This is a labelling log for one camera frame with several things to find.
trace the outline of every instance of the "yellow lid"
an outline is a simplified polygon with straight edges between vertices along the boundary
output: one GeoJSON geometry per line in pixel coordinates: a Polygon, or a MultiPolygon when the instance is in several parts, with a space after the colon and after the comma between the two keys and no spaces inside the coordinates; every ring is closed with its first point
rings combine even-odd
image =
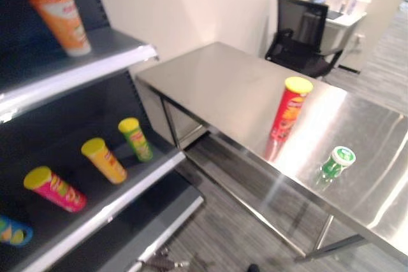
{"type": "Polygon", "coordinates": [[[105,141],[102,138],[99,137],[91,138],[82,145],[81,152],[86,156],[90,156],[92,154],[95,154],[99,150],[102,150],[104,147],[105,141]]]}
{"type": "Polygon", "coordinates": [[[51,169],[47,166],[34,168],[24,178],[24,187],[27,189],[37,189],[49,181],[51,178],[51,169]]]}
{"type": "Polygon", "coordinates": [[[139,120],[137,120],[134,117],[129,117],[119,122],[119,125],[117,127],[120,132],[128,133],[136,129],[138,126],[139,126],[139,120]]]}
{"type": "Polygon", "coordinates": [[[300,76],[291,76],[285,80],[285,86],[291,92],[297,94],[307,94],[313,89],[313,84],[309,80],[306,80],[300,76]]]}

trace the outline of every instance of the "white cap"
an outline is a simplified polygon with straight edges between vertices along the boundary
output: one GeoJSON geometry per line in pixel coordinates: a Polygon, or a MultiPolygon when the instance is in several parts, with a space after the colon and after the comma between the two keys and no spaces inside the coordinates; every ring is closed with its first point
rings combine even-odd
{"type": "Polygon", "coordinates": [[[356,155],[354,152],[351,149],[343,146],[335,147],[331,152],[331,157],[337,164],[345,167],[350,166],[356,161],[356,155]]]}

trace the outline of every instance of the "gray carpet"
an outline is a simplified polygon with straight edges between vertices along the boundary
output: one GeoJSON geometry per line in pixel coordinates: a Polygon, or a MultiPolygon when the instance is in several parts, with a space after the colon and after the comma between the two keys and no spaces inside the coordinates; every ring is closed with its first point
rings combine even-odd
{"type": "MultiPolygon", "coordinates": [[[[311,248],[326,214],[289,187],[277,190],[265,203],[264,183],[257,169],[220,146],[211,138],[198,142],[187,152],[217,180],[227,183],[234,192],[278,224],[297,243],[311,248]],[[305,208],[300,222],[294,222],[305,208]]],[[[179,166],[182,173],[205,196],[206,203],[168,242],[170,258],[188,260],[184,272],[245,272],[252,262],[261,272],[403,272],[405,268],[374,245],[345,250],[333,257],[295,264],[293,253],[285,244],[249,215],[239,204],[214,185],[190,162],[179,166]]],[[[327,243],[350,233],[342,224],[334,223],[327,243]]],[[[145,268],[143,272],[153,272],[145,268]]]]}
{"type": "Polygon", "coordinates": [[[408,115],[408,11],[397,10],[359,75],[337,68],[326,81],[408,115]]]}

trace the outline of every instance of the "metal shelf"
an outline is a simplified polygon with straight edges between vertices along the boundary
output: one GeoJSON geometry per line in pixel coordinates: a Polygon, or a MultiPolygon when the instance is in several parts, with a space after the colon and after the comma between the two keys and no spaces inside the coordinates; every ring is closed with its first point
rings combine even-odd
{"type": "Polygon", "coordinates": [[[203,201],[200,192],[173,171],[50,272],[138,271],[203,201]]]}
{"type": "Polygon", "coordinates": [[[87,206],[79,213],[68,213],[33,197],[28,211],[34,237],[24,248],[1,246],[2,271],[40,272],[49,268],[185,159],[182,152],[156,134],[149,135],[149,142],[154,158],[146,163],[137,161],[128,144],[113,151],[127,165],[127,180],[120,185],[112,185],[95,169],[78,169],[86,176],[82,192],[88,198],[87,206]]]}
{"type": "Polygon", "coordinates": [[[156,57],[152,45],[105,27],[87,33],[92,52],[68,57],[34,46],[0,59],[0,123],[72,89],[156,57]]]}

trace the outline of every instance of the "green jar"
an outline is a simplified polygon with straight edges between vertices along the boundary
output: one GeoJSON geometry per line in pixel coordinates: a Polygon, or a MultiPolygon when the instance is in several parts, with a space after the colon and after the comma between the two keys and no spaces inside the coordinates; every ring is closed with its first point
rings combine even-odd
{"type": "Polygon", "coordinates": [[[343,146],[333,149],[329,159],[321,166],[323,178],[336,178],[356,161],[354,152],[343,146]]]}

